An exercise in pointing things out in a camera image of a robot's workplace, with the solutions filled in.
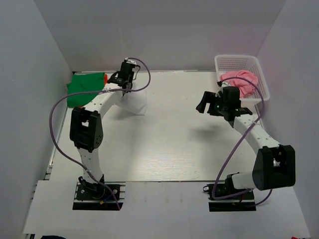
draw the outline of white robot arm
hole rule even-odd
[[[135,61],[126,59],[121,65],[121,70],[110,77],[103,90],[131,89],[135,67],[139,67]],[[79,177],[79,181],[93,193],[99,191],[99,185],[88,175],[87,171],[104,183],[98,152],[98,147],[103,140],[102,118],[112,105],[121,100],[124,94],[131,93],[106,91],[106,93],[98,94],[84,107],[75,107],[72,111],[70,139],[80,153],[82,164],[87,168],[83,170],[83,176]]]
[[[121,88],[117,84],[109,83],[106,84],[104,89],[119,89]],[[106,112],[121,100],[123,96],[123,92],[121,91],[114,91],[114,92],[107,92],[104,94],[97,95],[90,103],[86,104],[83,108],[89,112],[97,112],[100,114],[101,120]],[[96,135],[95,143],[99,145],[102,143],[103,139],[103,132],[101,134]],[[101,180],[103,177],[103,173],[100,169],[100,160],[99,160],[99,151],[98,149],[94,149],[91,152],[85,148],[78,148],[78,151],[81,156],[82,164],[84,164],[88,170],[91,171],[92,175],[96,178]],[[93,179],[87,174],[85,170],[83,170],[83,179],[89,183],[95,183]]]
[[[231,195],[246,189],[267,190],[290,187],[295,184],[295,151],[290,145],[281,145],[270,137],[248,108],[241,107],[239,89],[223,84],[218,93],[205,92],[197,111],[204,113],[209,103],[208,113],[222,116],[242,135],[255,151],[257,157],[252,172],[228,175],[225,180],[225,192]],[[256,124],[248,133],[247,129]]]

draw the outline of plastic basket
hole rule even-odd
[[[229,71],[247,70],[254,73],[258,77],[258,89],[263,95],[264,101],[269,100],[270,95],[263,71],[259,61],[254,56],[245,55],[218,55],[215,56],[215,67],[218,81],[220,76]],[[261,98],[257,91],[247,98],[241,98],[242,107],[254,106],[261,102]]]

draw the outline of white wall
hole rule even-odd
[[[264,124],[296,150],[294,187],[312,238],[319,238],[319,1],[288,0],[258,53],[270,100]]]
[[[214,69],[217,54],[256,55],[286,0],[35,0],[72,71]]]
[[[45,174],[53,149],[49,112],[71,71],[32,0],[2,1],[0,32],[0,238],[15,239]]]

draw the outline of purple cable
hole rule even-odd
[[[257,117],[257,119],[256,119],[256,120],[254,121],[254,123],[245,131],[245,133],[242,135],[242,137],[240,138],[240,140],[237,142],[237,144],[235,145],[235,147],[233,148],[233,150],[232,150],[232,151],[230,152],[230,154],[228,155],[228,157],[227,157],[226,161],[224,162],[223,166],[221,167],[221,169],[220,169],[220,171],[219,171],[219,173],[218,173],[218,175],[217,175],[217,178],[216,178],[216,180],[215,180],[214,187],[213,187],[213,191],[212,191],[212,198],[213,198],[214,200],[223,200],[223,199],[227,199],[227,198],[233,198],[233,197],[236,197],[236,196],[239,196],[239,195],[248,193],[248,192],[250,191],[249,189],[247,189],[247,190],[244,190],[244,191],[239,192],[239,193],[234,193],[234,194],[227,195],[227,196],[223,196],[223,197],[215,197],[215,192],[216,192],[217,184],[218,184],[218,181],[219,181],[219,179],[220,179],[221,174],[223,173],[225,167],[227,166],[228,162],[230,161],[231,157],[233,156],[233,154],[234,154],[234,152],[236,151],[236,149],[238,148],[238,146],[239,146],[239,145],[241,144],[241,142],[245,139],[245,137],[246,137],[246,135],[249,133],[249,131],[255,126],[255,123],[257,123],[257,122],[261,119],[261,117],[262,117],[262,115],[263,115],[263,113],[264,113],[264,109],[265,109],[265,101],[264,101],[263,95],[261,94],[260,90],[258,89],[258,87],[257,87],[255,84],[253,84],[252,82],[250,82],[250,81],[248,81],[248,80],[246,80],[245,78],[242,78],[242,77],[229,77],[229,78],[226,78],[226,79],[222,80],[221,82],[227,81],[227,80],[230,80],[230,79],[240,79],[240,80],[246,81],[246,82],[248,82],[249,84],[251,84],[251,85],[257,90],[258,94],[260,95],[263,108],[262,108],[262,110],[261,110],[259,116]],[[271,192],[272,192],[272,190],[270,191],[269,195],[268,195],[264,200],[262,200],[261,202],[255,204],[254,206],[259,205],[259,204],[263,203],[264,201],[266,201],[266,200],[269,198]]]
[[[114,198],[114,200],[115,200],[115,202],[116,202],[116,205],[118,206],[118,209],[119,209],[119,210],[121,209],[121,207],[120,207],[119,202],[118,202],[118,200],[116,199],[116,197],[115,197],[115,195],[114,195],[114,193],[113,193],[113,190],[112,190],[109,186],[107,186],[106,184],[101,183],[99,180],[97,180],[97,179],[92,175],[92,173],[91,173],[90,171],[88,171],[88,168],[87,168],[84,164],[82,164],[82,163],[78,162],[77,160],[71,158],[69,155],[67,155],[66,153],[64,153],[64,152],[62,151],[62,149],[59,147],[58,143],[57,143],[56,140],[55,140],[54,133],[53,133],[52,116],[53,116],[53,112],[54,112],[54,109],[56,108],[56,106],[57,106],[62,100],[66,99],[66,98],[68,98],[68,97],[70,97],[70,96],[85,95],[85,94],[99,94],[99,93],[114,92],[114,91],[137,92],[137,91],[142,91],[142,90],[144,90],[146,87],[148,87],[148,86],[150,85],[150,82],[151,82],[151,73],[150,73],[150,70],[148,69],[147,65],[146,65],[142,60],[140,60],[140,59],[138,59],[138,58],[135,58],[135,57],[129,57],[128,59],[137,60],[137,61],[141,62],[141,63],[145,66],[145,68],[146,68],[146,70],[147,70],[147,72],[148,72],[148,74],[149,74],[149,81],[148,81],[148,83],[147,83],[144,87],[142,87],[142,88],[140,88],[140,89],[136,89],[136,90],[130,90],[130,89],[109,89],[109,90],[88,91],[88,92],[78,92],[78,93],[69,94],[69,95],[66,95],[66,96],[62,97],[61,99],[59,99],[59,100],[53,105],[53,107],[52,107],[52,109],[51,109],[51,112],[50,112],[50,116],[49,116],[50,135],[51,135],[53,144],[54,144],[54,146],[56,147],[56,149],[57,149],[64,157],[66,157],[67,159],[71,160],[72,162],[74,162],[74,163],[80,165],[80,166],[87,172],[87,174],[92,178],[92,180],[94,180],[96,183],[102,185],[102,186],[105,187],[107,190],[109,190],[110,193],[111,193],[111,195],[113,196],[113,198]]]

